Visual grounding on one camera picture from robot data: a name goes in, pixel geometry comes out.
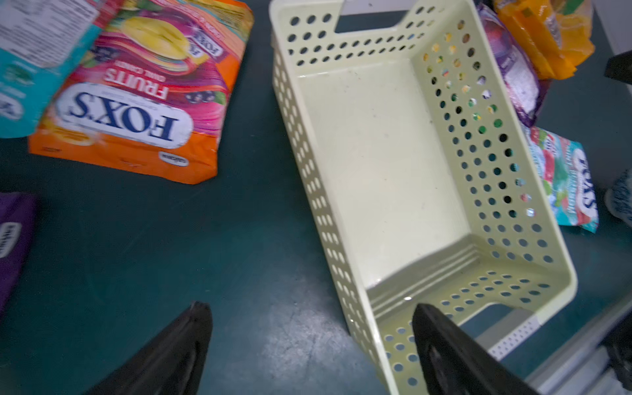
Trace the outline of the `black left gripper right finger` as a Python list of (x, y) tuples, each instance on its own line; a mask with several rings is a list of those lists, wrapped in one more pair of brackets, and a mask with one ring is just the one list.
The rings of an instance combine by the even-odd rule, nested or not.
[(535, 394), (432, 304), (418, 304), (412, 329), (429, 394)]

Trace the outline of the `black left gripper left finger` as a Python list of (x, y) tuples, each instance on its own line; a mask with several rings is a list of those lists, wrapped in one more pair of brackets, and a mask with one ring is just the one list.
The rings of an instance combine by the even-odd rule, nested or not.
[(89, 394), (196, 394), (212, 337), (212, 311), (195, 302)]

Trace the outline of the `pale green plastic basket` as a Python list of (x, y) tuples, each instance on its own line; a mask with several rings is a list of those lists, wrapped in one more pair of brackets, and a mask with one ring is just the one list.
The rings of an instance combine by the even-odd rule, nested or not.
[(412, 317), (487, 307), (502, 360), (577, 275), (471, 1), (410, 1), (340, 32), (352, 2), (273, 1), (273, 86), (347, 327), (391, 394), (421, 393)]

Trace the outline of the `orange pink Fox's fruits bag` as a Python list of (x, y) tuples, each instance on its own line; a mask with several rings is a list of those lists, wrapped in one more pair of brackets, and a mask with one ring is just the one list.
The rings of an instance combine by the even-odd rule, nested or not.
[(29, 151), (182, 184), (217, 175), (253, 28), (239, 1), (125, 1), (64, 82)]

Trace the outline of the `yellow candy bag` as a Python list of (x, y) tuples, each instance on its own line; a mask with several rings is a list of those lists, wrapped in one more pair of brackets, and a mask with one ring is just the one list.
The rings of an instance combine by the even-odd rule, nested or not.
[(590, 0), (506, 0), (493, 4), (541, 80), (573, 77), (577, 67), (595, 51)]

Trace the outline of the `teal candy bag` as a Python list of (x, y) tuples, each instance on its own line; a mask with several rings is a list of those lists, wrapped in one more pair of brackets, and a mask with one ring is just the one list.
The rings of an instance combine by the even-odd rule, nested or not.
[(30, 136), (121, 1), (1, 2), (1, 137)]

